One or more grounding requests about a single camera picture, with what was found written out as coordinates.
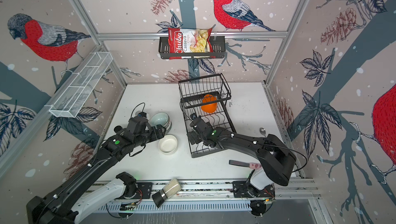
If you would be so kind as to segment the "light green ceramic bowl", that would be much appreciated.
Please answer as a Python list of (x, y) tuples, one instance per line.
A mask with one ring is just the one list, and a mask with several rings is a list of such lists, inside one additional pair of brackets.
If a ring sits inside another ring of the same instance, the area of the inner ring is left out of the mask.
[(149, 123), (152, 127), (161, 125), (166, 121), (170, 119), (169, 115), (167, 113), (156, 113), (151, 117), (149, 120)]

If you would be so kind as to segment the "white ceramic bowl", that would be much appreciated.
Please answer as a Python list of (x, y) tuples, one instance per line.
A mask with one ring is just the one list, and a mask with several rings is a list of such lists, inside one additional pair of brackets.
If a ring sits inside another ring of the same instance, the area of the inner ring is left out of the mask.
[(172, 155), (176, 152), (178, 146), (177, 138), (173, 135), (166, 135), (159, 140), (158, 148), (165, 155)]

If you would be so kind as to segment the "orange plastic bowl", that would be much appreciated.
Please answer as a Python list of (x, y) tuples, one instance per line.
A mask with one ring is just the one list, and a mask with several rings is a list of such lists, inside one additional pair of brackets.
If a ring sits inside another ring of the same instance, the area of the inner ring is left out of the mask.
[(203, 105), (201, 106), (201, 110), (212, 114), (217, 110), (217, 97), (206, 94), (202, 100)]

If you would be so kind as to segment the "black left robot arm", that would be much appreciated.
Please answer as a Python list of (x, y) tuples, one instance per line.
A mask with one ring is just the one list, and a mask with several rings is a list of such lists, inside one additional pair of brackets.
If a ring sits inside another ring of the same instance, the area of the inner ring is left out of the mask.
[(136, 147), (164, 138), (166, 128), (150, 126), (142, 116), (129, 119), (126, 128), (117, 126), (115, 135), (100, 145), (96, 154), (75, 175), (45, 197), (34, 197), (26, 205), (30, 224), (72, 224), (77, 219), (78, 210), (73, 206), (81, 196), (107, 170), (133, 152)]

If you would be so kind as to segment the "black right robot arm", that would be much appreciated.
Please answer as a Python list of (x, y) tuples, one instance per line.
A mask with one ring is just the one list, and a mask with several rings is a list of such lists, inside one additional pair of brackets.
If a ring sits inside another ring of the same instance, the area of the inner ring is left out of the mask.
[(271, 183), (288, 186), (296, 163), (293, 152), (275, 135), (250, 137), (231, 132), (222, 127), (212, 127), (200, 116), (192, 114), (187, 133), (191, 144), (203, 143), (212, 148), (235, 150), (259, 160)]

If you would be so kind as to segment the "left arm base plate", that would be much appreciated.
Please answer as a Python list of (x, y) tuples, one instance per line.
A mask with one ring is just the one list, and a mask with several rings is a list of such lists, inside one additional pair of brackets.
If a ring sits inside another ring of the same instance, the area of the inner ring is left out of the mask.
[(126, 186), (123, 194), (116, 198), (116, 200), (130, 200), (130, 199), (150, 199), (152, 193), (153, 183), (151, 182), (137, 182)]

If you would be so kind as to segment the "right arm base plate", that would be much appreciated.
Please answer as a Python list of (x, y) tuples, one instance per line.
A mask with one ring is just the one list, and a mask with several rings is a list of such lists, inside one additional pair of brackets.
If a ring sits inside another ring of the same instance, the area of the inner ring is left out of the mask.
[(233, 181), (232, 190), (235, 198), (274, 198), (275, 188), (273, 185), (266, 186), (263, 190), (258, 190), (247, 181)]

